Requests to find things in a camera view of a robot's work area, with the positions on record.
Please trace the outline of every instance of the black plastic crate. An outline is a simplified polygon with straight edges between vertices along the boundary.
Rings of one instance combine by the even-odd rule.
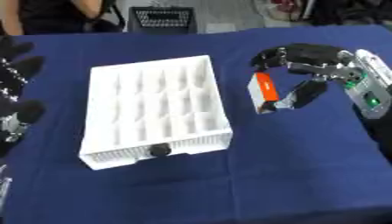
[[[193,8],[130,7],[128,32],[149,34],[196,33]]]

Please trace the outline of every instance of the white plastic organizer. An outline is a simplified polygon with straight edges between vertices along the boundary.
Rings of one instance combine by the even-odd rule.
[[[232,130],[209,56],[165,59],[91,70],[80,158],[92,169],[171,155],[224,150]]]

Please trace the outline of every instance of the robotic hand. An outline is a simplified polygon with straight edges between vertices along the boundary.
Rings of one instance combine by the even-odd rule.
[[[18,100],[44,63],[39,56],[15,61],[32,48],[32,43],[16,45],[11,37],[0,38],[0,157],[19,143],[28,127],[45,112],[39,101]]]
[[[257,72],[270,67],[287,66],[291,74],[311,74],[311,80],[303,81],[281,101],[264,105],[264,110],[300,109],[327,90],[340,63],[338,55],[343,49],[329,45],[292,44],[271,48],[257,54],[250,62]]]
[[[328,81],[340,83],[367,133],[392,162],[392,71],[378,56],[366,50],[350,53],[329,45],[292,44],[260,52],[251,66],[258,72],[287,66],[292,74],[311,75],[284,99],[264,103],[261,113],[302,108],[327,90]]]

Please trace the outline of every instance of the blue table cover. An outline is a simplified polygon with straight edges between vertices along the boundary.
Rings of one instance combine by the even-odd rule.
[[[285,217],[290,223],[294,217],[298,223],[360,223],[392,211],[392,169],[339,86],[332,83],[305,108],[270,115],[256,115],[247,90],[249,60],[262,49],[293,42],[363,48],[392,65],[392,34],[382,27],[19,40],[33,41],[31,54],[46,56],[24,98],[40,99],[47,113],[7,157],[14,178],[7,224],[287,223]],[[234,130],[227,150],[102,171],[78,159],[91,67],[204,54],[212,59]],[[270,73],[282,95],[308,78],[283,68]]]

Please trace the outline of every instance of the white floor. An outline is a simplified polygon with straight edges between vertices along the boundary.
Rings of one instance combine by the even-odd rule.
[[[128,18],[132,6],[185,6],[196,11],[198,30],[205,32],[232,32],[259,27],[287,27],[291,23],[268,18],[254,0],[117,0],[122,14]]]

